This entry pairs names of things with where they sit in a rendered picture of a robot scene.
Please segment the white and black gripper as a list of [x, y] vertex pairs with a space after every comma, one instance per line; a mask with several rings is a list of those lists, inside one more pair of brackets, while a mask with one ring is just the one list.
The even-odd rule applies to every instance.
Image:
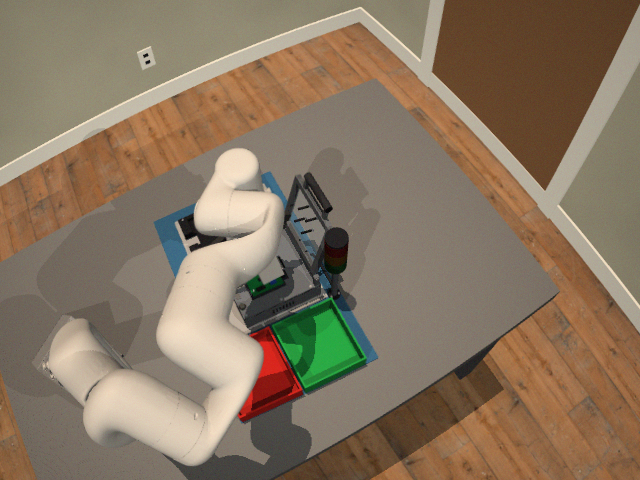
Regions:
[[[288, 210], [285, 210], [285, 217], [284, 217], [284, 225], [283, 228], [286, 226], [287, 221], [289, 220], [289, 218], [291, 217], [291, 214]], [[229, 241], [229, 240], [234, 240], [234, 239], [238, 239], [238, 238], [232, 238], [232, 237], [217, 237], [211, 244], [216, 244], [216, 243], [220, 243], [220, 242], [225, 242], [225, 241]]]

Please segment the red bin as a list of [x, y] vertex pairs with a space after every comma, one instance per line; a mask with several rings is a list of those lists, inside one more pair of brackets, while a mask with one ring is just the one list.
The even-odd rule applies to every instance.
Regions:
[[249, 336], [262, 345], [264, 362], [258, 380], [238, 414], [242, 422], [303, 395], [302, 388], [270, 327]]

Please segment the green circuit board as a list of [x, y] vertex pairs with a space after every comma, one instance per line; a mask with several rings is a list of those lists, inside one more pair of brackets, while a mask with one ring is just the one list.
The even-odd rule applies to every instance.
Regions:
[[[274, 287], [277, 287], [281, 284], [283, 284], [283, 280], [281, 277], [263, 285], [263, 283], [261, 282], [259, 276], [256, 276], [254, 279], [252, 279], [251, 281], [246, 282], [253, 297], [257, 296], [263, 292], [266, 292]], [[253, 292], [253, 289], [255, 290], [255, 292]]]

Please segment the green bin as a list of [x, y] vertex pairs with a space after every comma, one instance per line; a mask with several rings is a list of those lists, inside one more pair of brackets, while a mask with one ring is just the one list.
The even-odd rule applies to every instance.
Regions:
[[273, 324], [272, 329], [305, 393], [366, 363], [332, 297]]

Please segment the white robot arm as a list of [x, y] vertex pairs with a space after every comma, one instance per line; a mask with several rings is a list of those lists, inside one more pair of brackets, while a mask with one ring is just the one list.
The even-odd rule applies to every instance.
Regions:
[[157, 326], [161, 352], [212, 387], [201, 405], [133, 370], [87, 319], [58, 331], [42, 366], [84, 407], [94, 442], [118, 448], [138, 440], [186, 466], [215, 453], [264, 362], [260, 343], [229, 322], [236, 289], [259, 273], [263, 285], [284, 275], [276, 257], [284, 205], [270, 188], [264, 191], [251, 151], [234, 148], [218, 158], [195, 205], [194, 225], [203, 235], [238, 239], [184, 258]]

